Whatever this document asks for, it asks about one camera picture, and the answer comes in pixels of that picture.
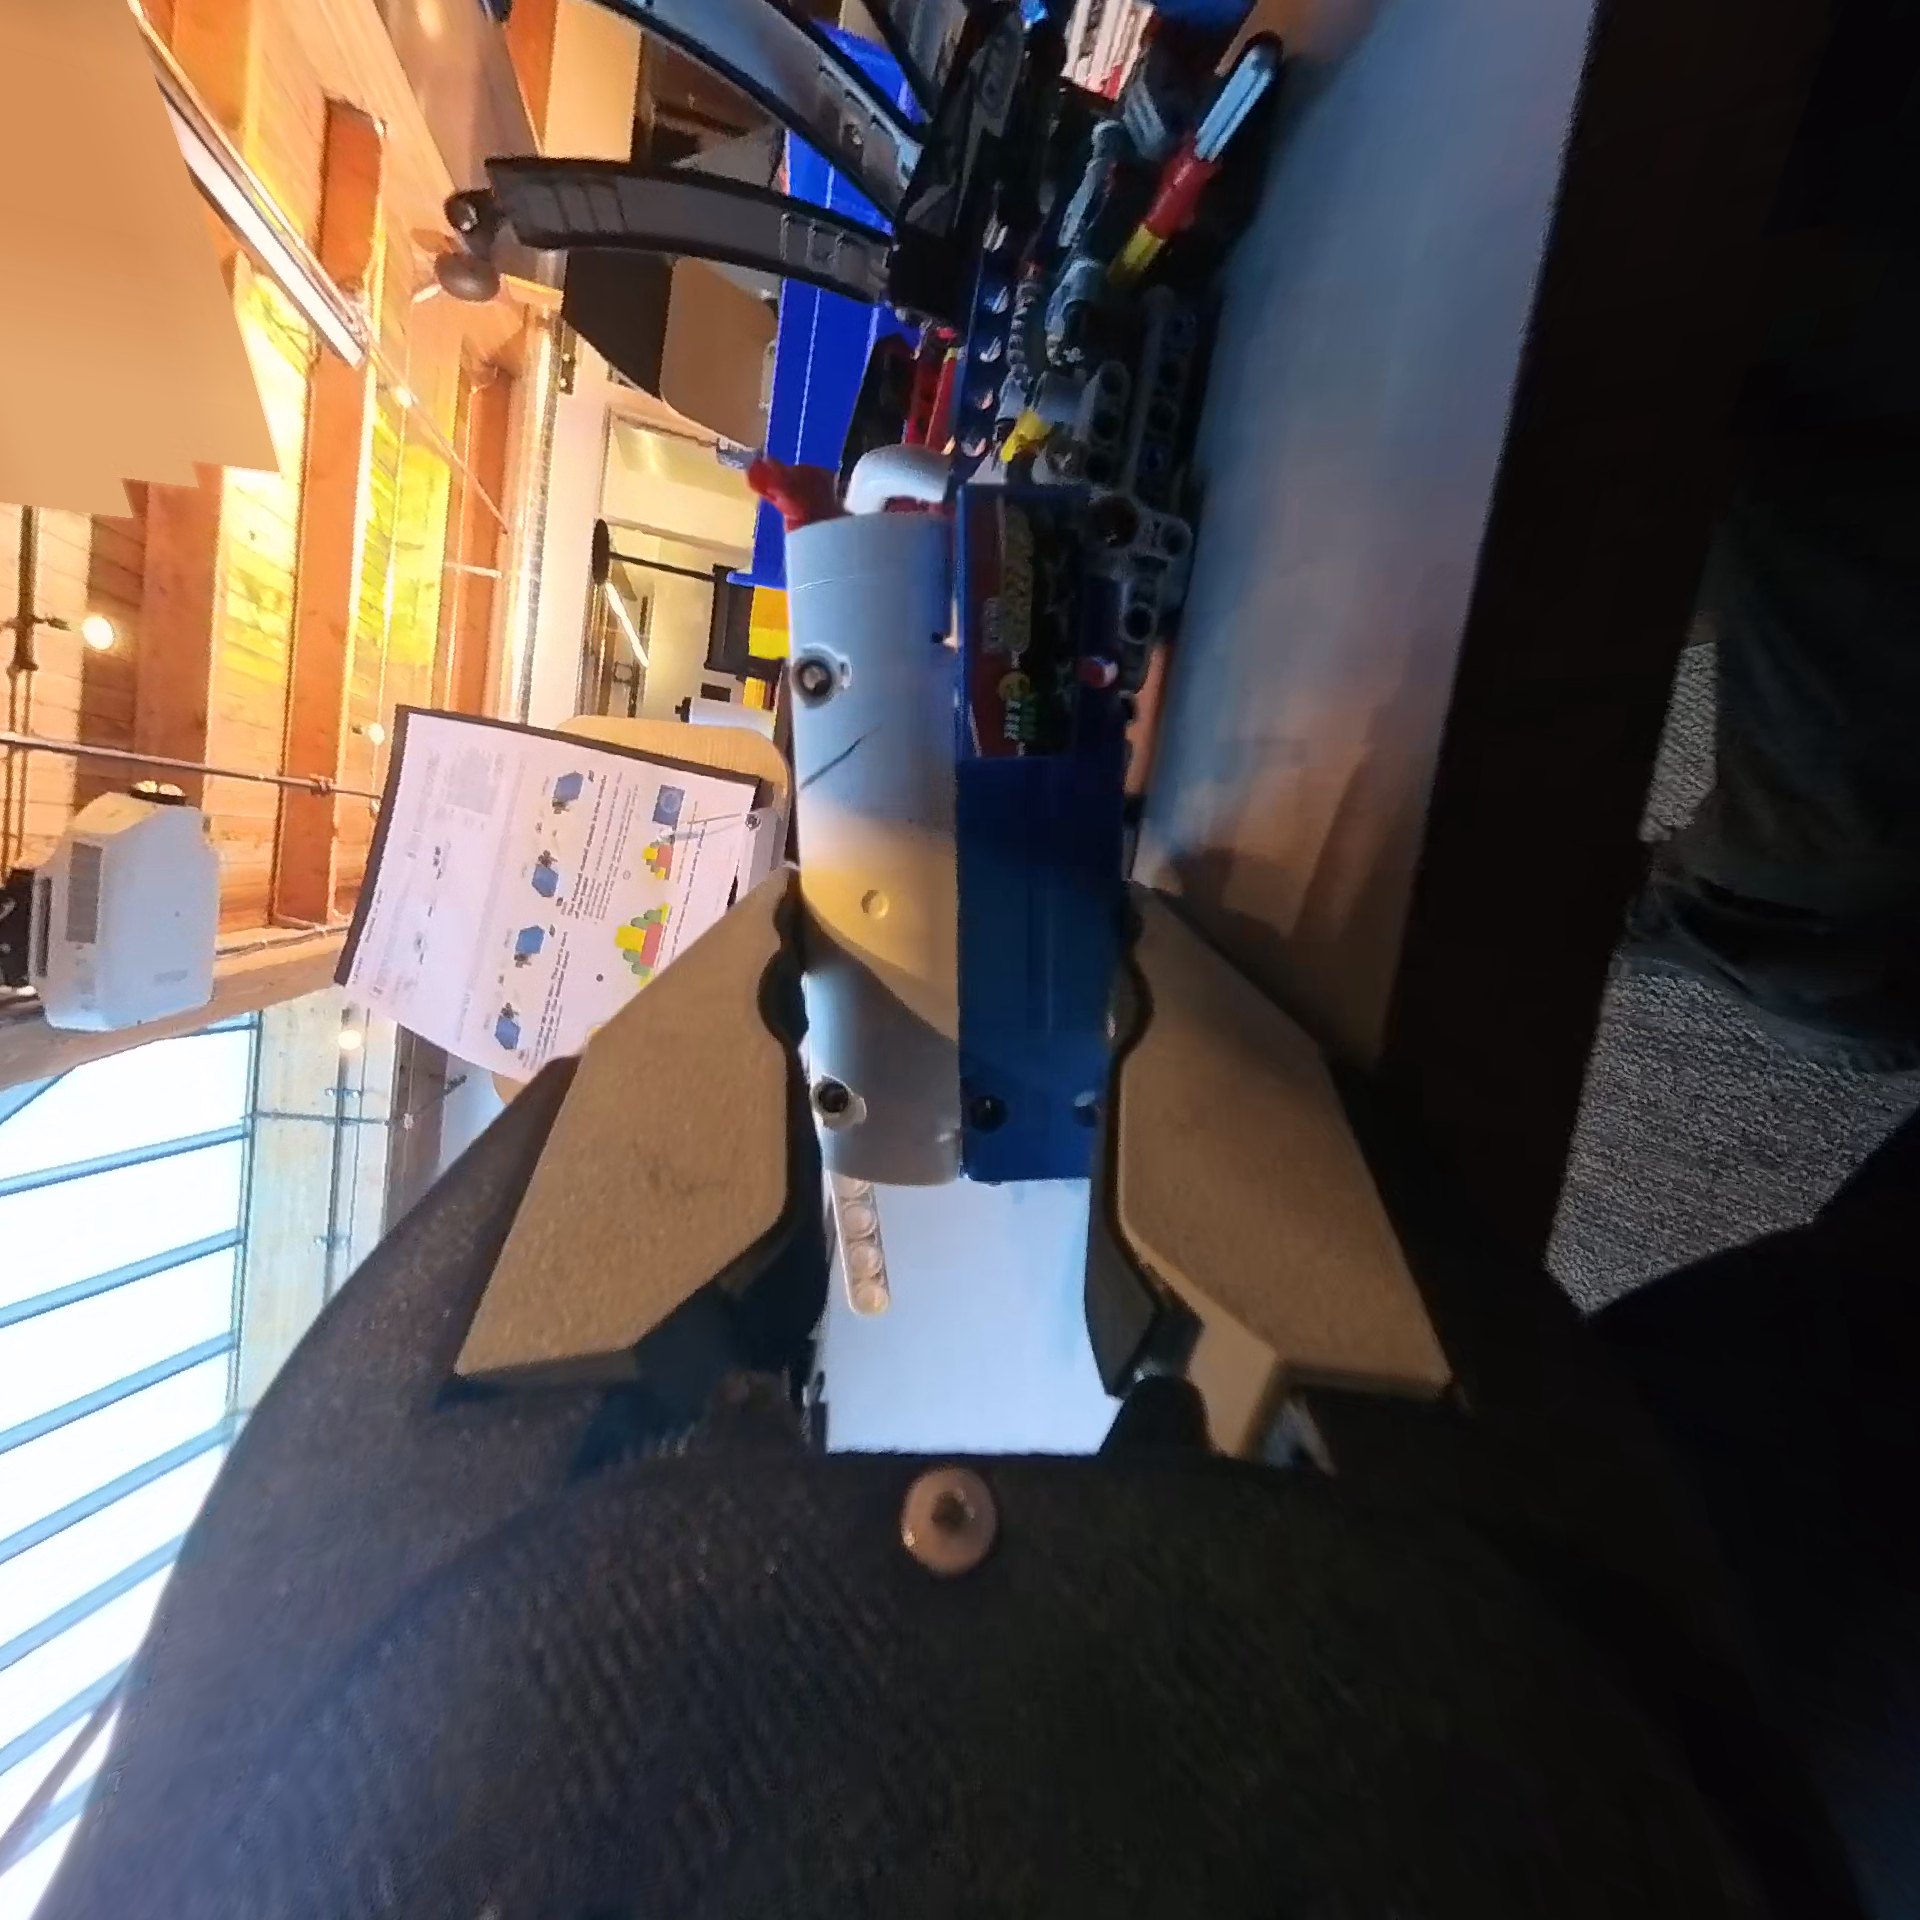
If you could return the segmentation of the blue plastic bin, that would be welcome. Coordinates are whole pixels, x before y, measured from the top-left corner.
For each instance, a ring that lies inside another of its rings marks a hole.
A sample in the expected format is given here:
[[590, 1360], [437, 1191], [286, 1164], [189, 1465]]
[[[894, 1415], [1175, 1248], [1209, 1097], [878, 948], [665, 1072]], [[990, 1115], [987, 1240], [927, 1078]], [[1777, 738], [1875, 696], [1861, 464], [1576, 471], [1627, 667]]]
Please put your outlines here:
[[876, 342], [903, 339], [885, 303], [879, 247], [847, 228], [933, 234], [936, 111], [976, 4], [867, 4], [873, 38], [828, 30], [797, 4], [745, 4], [755, 56], [737, 54], [756, 102], [784, 128], [780, 307], [765, 448], [838, 467]]

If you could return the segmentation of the person's dark clothed body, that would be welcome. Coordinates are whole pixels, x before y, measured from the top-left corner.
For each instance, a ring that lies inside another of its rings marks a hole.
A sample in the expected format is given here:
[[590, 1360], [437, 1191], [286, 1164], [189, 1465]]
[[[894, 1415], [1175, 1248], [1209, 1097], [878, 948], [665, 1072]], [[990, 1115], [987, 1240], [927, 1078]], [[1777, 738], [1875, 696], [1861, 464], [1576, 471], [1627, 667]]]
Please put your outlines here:
[[[1741, 486], [1695, 607], [1717, 776], [1623, 948], [1913, 1072], [1916, 478]], [[1811, 1224], [1644, 1284], [1599, 1332], [1703, 1496], [1864, 1916], [1916, 1916], [1916, 1115]]]

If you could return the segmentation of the task instruction sheet on stand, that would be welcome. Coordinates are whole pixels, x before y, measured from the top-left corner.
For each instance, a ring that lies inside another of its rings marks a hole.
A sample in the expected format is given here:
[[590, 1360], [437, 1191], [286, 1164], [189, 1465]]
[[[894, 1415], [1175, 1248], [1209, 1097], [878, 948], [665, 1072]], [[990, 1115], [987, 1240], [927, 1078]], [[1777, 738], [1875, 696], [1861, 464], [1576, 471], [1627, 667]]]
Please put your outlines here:
[[513, 734], [487, 841], [494, 1092], [576, 1056], [784, 859], [792, 778], [755, 726], [573, 716]]

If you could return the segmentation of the white wall box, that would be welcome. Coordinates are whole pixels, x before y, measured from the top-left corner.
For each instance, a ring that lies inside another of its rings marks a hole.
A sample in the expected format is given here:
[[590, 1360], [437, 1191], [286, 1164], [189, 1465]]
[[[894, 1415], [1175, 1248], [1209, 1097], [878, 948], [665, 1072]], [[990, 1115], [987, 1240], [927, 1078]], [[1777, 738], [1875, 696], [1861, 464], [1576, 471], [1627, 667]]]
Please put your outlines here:
[[209, 1004], [221, 865], [183, 793], [135, 784], [73, 819], [32, 872], [24, 982], [64, 1033], [124, 1033]]

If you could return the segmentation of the blue and white brick assembly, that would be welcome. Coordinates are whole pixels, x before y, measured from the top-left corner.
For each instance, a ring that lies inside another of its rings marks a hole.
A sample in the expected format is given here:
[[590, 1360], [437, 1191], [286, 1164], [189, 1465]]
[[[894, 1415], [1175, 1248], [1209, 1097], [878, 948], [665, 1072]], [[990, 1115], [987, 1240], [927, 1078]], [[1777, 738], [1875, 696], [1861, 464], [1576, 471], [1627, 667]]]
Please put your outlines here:
[[918, 447], [749, 460], [784, 524], [809, 1104], [855, 1312], [883, 1187], [1081, 1183], [1112, 1070], [1128, 730], [1193, 529]]

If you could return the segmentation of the printed instruction sheet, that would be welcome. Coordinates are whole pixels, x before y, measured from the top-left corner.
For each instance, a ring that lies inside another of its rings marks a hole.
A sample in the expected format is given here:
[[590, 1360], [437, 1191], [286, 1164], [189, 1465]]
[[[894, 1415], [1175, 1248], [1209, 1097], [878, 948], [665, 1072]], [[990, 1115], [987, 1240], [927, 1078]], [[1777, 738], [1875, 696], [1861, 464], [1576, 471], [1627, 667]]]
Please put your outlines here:
[[717, 924], [784, 840], [777, 782], [580, 731], [400, 708], [335, 971], [365, 1014], [518, 1083]]

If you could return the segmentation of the large paned window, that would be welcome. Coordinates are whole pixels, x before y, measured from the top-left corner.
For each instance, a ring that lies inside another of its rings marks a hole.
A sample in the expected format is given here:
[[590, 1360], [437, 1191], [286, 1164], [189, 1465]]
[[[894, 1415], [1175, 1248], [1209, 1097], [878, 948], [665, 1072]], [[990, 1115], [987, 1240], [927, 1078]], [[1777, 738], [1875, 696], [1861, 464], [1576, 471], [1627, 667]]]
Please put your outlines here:
[[255, 1020], [4, 1092], [4, 1916], [35, 1910], [232, 1439]]

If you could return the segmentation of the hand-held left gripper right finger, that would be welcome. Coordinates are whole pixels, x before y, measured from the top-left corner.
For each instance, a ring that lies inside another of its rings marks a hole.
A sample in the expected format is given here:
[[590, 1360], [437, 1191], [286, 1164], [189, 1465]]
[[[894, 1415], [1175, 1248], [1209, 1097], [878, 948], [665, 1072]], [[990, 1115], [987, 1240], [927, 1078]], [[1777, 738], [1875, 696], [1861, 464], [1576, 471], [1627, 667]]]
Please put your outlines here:
[[1083, 1284], [1104, 1390], [1189, 1384], [1232, 1456], [1315, 1394], [1441, 1406], [1452, 1362], [1321, 1048], [1144, 887], [1111, 1043]]

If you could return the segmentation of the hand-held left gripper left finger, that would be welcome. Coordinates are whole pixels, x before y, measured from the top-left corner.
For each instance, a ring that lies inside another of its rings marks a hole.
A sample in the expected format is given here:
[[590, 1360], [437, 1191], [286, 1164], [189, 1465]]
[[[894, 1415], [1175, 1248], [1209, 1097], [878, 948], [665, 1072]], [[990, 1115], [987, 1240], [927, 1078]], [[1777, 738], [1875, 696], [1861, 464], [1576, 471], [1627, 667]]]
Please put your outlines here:
[[467, 1386], [644, 1386], [700, 1408], [803, 1370], [828, 1296], [800, 875], [777, 868], [523, 1096], [559, 1104], [479, 1292]]

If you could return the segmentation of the toy brick race car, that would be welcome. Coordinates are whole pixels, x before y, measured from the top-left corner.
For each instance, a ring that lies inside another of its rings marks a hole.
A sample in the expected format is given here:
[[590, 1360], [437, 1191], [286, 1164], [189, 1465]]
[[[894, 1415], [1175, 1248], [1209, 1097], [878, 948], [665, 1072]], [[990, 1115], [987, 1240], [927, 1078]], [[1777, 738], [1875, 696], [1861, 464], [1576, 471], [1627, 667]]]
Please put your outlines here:
[[[760, 49], [743, 8], [608, 11], [767, 115], [734, 65]], [[948, 458], [959, 486], [1092, 482], [1184, 512], [1201, 358], [1190, 289], [1209, 243], [1232, 234], [1233, 194], [1213, 182], [1270, 126], [1283, 49], [1251, 38], [1216, 71], [1247, 4], [1160, 4], [1111, 98], [1075, 84], [1067, 15], [976, 4], [935, 119], [935, 231], [845, 231], [845, 250], [879, 247], [904, 332], [870, 348], [838, 481], [900, 444]], [[492, 296], [495, 262], [518, 247], [656, 252], [784, 294], [780, 191], [777, 174], [692, 160], [488, 159], [446, 199], [439, 289]]]

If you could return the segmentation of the black flat panel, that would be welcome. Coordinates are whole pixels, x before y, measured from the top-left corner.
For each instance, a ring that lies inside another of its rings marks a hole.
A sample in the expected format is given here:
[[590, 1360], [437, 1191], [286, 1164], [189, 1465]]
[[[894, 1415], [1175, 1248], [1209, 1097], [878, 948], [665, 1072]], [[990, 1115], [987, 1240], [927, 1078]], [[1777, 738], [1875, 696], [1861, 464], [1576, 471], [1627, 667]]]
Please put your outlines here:
[[675, 262], [629, 247], [566, 252], [561, 320], [639, 394], [660, 399]]

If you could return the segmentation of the brown cardboard panel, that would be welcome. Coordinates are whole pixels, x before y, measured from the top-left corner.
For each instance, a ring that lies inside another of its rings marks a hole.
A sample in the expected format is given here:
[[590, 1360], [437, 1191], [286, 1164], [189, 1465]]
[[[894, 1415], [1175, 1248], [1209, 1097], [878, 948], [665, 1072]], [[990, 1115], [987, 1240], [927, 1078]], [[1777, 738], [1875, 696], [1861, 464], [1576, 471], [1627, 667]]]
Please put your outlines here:
[[719, 270], [679, 259], [668, 283], [657, 399], [684, 420], [745, 448], [765, 441], [777, 312]]

